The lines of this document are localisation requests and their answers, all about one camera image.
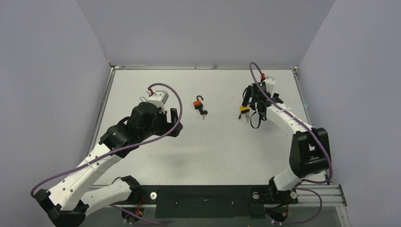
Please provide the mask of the yellow padlock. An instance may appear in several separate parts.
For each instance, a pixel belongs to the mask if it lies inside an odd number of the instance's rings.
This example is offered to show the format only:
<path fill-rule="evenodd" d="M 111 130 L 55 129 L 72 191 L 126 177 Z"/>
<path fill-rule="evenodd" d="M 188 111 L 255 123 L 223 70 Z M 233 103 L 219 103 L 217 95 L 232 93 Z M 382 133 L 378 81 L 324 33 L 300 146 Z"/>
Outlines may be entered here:
<path fill-rule="evenodd" d="M 248 106 L 240 106 L 239 110 L 240 110 L 241 114 L 245 114 L 245 113 L 248 113 L 250 111 L 250 108 Z"/>

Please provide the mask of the yellow padlock keys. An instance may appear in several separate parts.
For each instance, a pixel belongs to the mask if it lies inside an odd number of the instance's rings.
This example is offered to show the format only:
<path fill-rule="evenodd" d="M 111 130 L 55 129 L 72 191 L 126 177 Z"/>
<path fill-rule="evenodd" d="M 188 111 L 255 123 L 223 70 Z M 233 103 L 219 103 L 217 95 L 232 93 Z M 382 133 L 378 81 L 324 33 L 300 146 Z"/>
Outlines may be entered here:
<path fill-rule="evenodd" d="M 240 120 L 240 119 L 242 119 L 242 118 L 245 118 L 245 119 L 246 119 L 246 122 L 249 123 L 249 121 L 250 121 L 250 116 L 249 116 L 249 113 L 248 113 L 248 112 L 239 114 L 238 119 Z"/>

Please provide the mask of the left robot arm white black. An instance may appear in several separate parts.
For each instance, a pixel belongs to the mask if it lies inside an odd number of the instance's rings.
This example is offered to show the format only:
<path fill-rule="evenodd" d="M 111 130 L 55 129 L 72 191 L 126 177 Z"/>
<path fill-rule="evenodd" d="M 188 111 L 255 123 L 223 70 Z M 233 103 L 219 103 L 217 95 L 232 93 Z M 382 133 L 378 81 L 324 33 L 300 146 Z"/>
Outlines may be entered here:
<path fill-rule="evenodd" d="M 35 186 L 32 197 L 57 227 L 77 227 L 93 212 L 117 202 L 138 202 L 141 185 L 130 175 L 97 190 L 90 188 L 131 151 L 166 136 L 177 137 L 181 117 L 182 109 L 166 112 L 163 104 L 139 103 L 130 116 L 107 129 L 78 167 L 61 173 L 60 183 L 50 189 Z"/>

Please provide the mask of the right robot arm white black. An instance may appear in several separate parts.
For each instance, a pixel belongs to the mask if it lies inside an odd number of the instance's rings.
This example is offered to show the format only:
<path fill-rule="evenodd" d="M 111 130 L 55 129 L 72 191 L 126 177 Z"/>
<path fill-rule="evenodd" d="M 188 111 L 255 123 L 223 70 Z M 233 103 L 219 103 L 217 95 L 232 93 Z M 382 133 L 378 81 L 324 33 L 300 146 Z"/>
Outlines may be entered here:
<path fill-rule="evenodd" d="M 289 164 L 269 180 L 267 186 L 250 189 L 255 204 L 288 204 L 296 200 L 295 188 L 308 177 L 329 169 L 330 148 L 328 133 L 315 128 L 296 116 L 280 99 L 270 93 L 265 82 L 252 83 L 243 92 L 240 116 L 251 122 L 253 114 L 258 123 L 270 120 L 291 138 Z"/>

